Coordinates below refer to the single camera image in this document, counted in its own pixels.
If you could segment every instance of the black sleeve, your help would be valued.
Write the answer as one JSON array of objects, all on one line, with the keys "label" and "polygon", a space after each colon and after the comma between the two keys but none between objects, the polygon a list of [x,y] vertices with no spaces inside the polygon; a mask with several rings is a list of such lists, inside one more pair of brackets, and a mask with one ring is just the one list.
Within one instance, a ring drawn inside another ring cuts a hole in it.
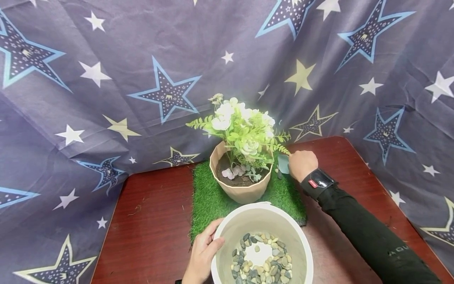
[{"label": "black sleeve", "polygon": [[317,201],[383,283],[441,283],[405,242],[345,191],[330,186]]}]

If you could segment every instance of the wrist device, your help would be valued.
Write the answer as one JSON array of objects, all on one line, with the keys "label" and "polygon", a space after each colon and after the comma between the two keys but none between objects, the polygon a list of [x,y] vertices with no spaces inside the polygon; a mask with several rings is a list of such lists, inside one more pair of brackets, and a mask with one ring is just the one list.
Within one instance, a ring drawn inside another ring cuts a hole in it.
[{"label": "wrist device", "polygon": [[327,173],[321,169],[316,169],[301,182],[301,187],[306,195],[317,200],[323,191],[334,184],[337,184],[337,182]]}]

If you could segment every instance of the potted plant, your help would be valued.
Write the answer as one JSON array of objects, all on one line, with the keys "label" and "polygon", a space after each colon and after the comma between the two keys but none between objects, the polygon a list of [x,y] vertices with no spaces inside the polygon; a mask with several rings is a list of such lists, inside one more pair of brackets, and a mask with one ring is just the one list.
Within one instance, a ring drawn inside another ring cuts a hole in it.
[{"label": "potted plant", "polygon": [[270,180],[273,153],[278,150],[290,154],[280,144],[290,135],[275,134],[275,121],[268,112],[247,109],[236,98],[223,101],[223,95],[216,94],[209,100],[215,107],[214,114],[186,125],[222,139],[210,156],[213,177],[236,202],[255,202]]}]

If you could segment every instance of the beige flower pot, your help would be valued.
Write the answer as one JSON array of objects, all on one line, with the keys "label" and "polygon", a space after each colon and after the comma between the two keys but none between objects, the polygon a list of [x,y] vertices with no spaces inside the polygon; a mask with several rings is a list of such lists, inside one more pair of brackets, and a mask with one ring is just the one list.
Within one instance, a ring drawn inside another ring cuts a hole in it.
[{"label": "beige flower pot", "polygon": [[227,195],[234,201],[240,204],[248,204],[259,200],[265,193],[268,182],[270,181],[272,167],[270,172],[258,183],[250,186],[229,186],[217,178],[216,167],[219,163],[220,158],[227,152],[227,148],[224,147],[225,142],[219,143],[213,150],[210,156],[210,169],[213,173],[214,179],[219,183],[222,189]]}]

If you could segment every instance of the soil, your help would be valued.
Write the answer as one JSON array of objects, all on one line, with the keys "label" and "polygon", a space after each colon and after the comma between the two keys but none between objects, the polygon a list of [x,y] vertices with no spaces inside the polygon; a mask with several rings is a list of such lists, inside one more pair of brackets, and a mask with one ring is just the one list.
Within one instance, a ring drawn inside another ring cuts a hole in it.
[{"label": "soil", "polygon": [[[242,186],[242,187],[255,184],[251,181],[251,179],[248,176],[244,176],[244,175],[243,176],[237,175],[234,179],[224,178],[222,176],[222,171],[229,167],[230,167],[230,160],[227,157],[227,154],[225,153],[224,155],[222,155],[222,157],[219,160],[217,167],[216,167],[216,175],[217,175],[217,178],[221,182],[223,182],[229,186]],[[269,172],[269,170],[259,169],[256,173],[262,175],[262,178],[260,179],[260,180],[262,180],[268,174],[268,172]]]}]

